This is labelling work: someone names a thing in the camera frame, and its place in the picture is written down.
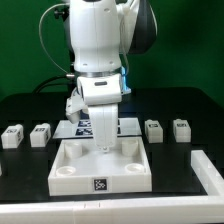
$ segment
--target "white base fixture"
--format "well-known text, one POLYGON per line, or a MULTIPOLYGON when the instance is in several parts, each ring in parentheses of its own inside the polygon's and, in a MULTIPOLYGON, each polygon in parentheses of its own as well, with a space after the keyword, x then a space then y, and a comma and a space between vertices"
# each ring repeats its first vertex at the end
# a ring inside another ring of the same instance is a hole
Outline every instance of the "white base fixture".
POLYGON ((176 142, 191 142, 191 128, 187 120, 181 120, 181 119, 174 120, 173 133, 176 142))
POLYGON ((48 184, 51 196, 151 191, 142 139, 118 138, 107 153, 93 139, 62 140, 48 184))
POLYGON ((8 126, 8 128, 1 135, 2 148, 17 148, 20 142, 23 140, 23 126, 17 124, 15 126, 8 126))

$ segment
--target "white tray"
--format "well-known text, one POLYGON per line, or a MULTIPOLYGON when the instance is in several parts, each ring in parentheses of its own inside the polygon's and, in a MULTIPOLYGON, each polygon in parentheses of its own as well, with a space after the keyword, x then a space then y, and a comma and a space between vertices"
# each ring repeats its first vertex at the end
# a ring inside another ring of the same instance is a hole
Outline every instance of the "white tray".
POLYGON ((62 140, 48 177, 51 196, 151 191, 151 181, 141 137, 118 138, 108 153, 93 139, 62 140))

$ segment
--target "qr code sticker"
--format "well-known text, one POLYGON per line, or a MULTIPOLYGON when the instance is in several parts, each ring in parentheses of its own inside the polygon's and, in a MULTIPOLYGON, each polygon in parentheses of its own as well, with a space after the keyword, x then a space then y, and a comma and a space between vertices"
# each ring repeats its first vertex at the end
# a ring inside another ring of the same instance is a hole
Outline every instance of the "qr code sticker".
POLYGON ((159 126, 158 126, 158 124, 149 124, 149 127, 150 128, 158 128, 159 126))
POLYGON ((78 127, 91 127, 90 120, 79 121, 78 127))
POLYGON ((42 132, 42 131, 44 131, 45 130, 45 128, 36 128, 35 129, 35 131, 40 131, 40 132, 42 132))
POLYGON ((107 178, 93 179, 94 191, 107 191, 107 178))
POLYGON ((6 133, 15 133, 17 129, 8 129, 6 133))
POLYGON ((186 124, 177 124, 177 127, 187 127, 186 124))
POLYGON ((78 128, 76 131, 77 136, 89 136, 92 135, 93 131, 91 128, 78 128))

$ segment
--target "white plastic part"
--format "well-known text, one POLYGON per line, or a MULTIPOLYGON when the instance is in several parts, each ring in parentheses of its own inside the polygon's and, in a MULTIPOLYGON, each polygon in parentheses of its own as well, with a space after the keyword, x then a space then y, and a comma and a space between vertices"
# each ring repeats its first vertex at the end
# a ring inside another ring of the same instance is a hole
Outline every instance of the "white plastic part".
POLYGON ((118 138, 109 153, 103 153, 93 139, 62 140, 48 177, 50 195, 100 194, 118 192, 151 191, 151 171, 141 137, 118 138), (122 142, 130 139, 138 142, 138 153, 122 154, 122 142), (81 143, 83 155, 78 158, 66 156, 66 144, 81 143), (66 171, 66 167, 75 172, 66 171))
POLYGON ((23 126, 17 124, 15 126, 9 126, 5 132, 1 135, 2 148, 17 148, 20 142, 23 140, 23 126))
POLYGON ((44 123, 36 125, 30 133, 31 147, 45 147, 51 138, 51 127, 49 124, 44 123))
POLYGON ((65 156, 68 159, 76 159, 82 156, 81 142, 67 142, 65 143, 65 156))
MULTIPOLYGON (((92 135, 92 127, 90 120, 80 120, 75 124, 71 124, 70 121, 60 121, 57 129, 53 135, 54 139, 65 139, 65 138, 90 138, 92 135), (78 132, 88 129, 88 135, 79 135, 78 132)), ((140 125, 137 118, 119 118, 117 136, 140 136, 142 135, 140 125)))
POLYGON ((208 195, 224 196, 224 180, 202 150, 191 152, 191 166, 208 195))
POLYGON ((72 95, 67 99, 66 103, 66 117, 74 124, 80 120, 80 110, 86 109, 82 97, 79 94, 72 95))
POLYGON ((89 106, 88 111, 95 145, 108 151, 117 141, 118 106, 89 106))
POLYGON ((79 72, 107 72, 121 67, 120 24, 114 0, 70 2, 71 44, 79 72))
POLYGON ((145 121, 145 134, 149 143, 163 142, 163 129, 158 121, 145 121))
POLYGON ((79 93, 88 106, 121 102, 120 74, 100 78, 80 76, 77 84, 79 93))
POLYGON ((187 120, 181 120, 181 119, 174 120, 173 133, 176 142, 191 142, 191 128, 187 120))
POLYGON ((75 167, 72 166, 62 166, 56 170, 57 177, 69 177, 75 175, 75 167))
POLYGON ((138 141, 137 139, 125 139, 121 143, 122 154, 124 156, 135 156, 138 154, 138 141))

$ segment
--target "black label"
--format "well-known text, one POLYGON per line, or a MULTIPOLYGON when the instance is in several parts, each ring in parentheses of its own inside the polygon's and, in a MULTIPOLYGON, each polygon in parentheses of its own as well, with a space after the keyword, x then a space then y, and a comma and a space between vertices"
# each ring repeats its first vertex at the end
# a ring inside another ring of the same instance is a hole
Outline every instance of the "black label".
POLYGON ((158 128, 159 126, 158 126, 158 124, 149 124, 149 127, 150 128, 158 128))
POLYGON ((9 129, 6 133, 15 133, 17 129, 9 129))
POLYGON ((91 128, 78 128, 75 135, 78 136, 88 136, 88 135, 92 135, 93 131, 91 128))
POLYGON ((107 191, 107 178, 93 179, 94 191, 107 191))
POLYGON ((44 131, 45 130, 45 128, 36 128, 36 130, 35 131, 44 131))
POLYGON ((187 127, 186 124, 177 124, 177 127, 187 127))

